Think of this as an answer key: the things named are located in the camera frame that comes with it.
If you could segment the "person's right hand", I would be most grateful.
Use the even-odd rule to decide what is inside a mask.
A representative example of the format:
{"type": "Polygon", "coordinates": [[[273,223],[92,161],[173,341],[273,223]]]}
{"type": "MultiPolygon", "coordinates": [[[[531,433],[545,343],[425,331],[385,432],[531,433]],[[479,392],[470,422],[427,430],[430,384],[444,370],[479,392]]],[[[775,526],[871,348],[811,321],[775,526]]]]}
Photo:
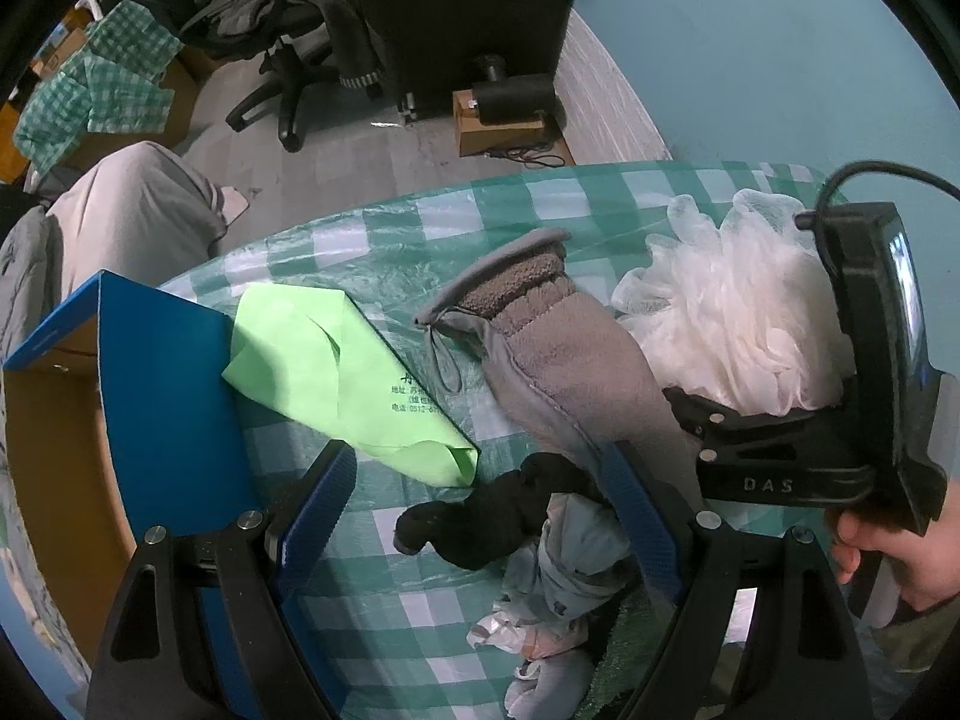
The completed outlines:
{"type": "Polygon", "coordinates": [[[828,512],[827,525],[839,583],[850,582],[867,553],[880,553],[892,561],[901,598],[914,611],[958,595],[958,512],[950,507],[944,507],[924,536],[867,522],[850,511],[828,512]]]}

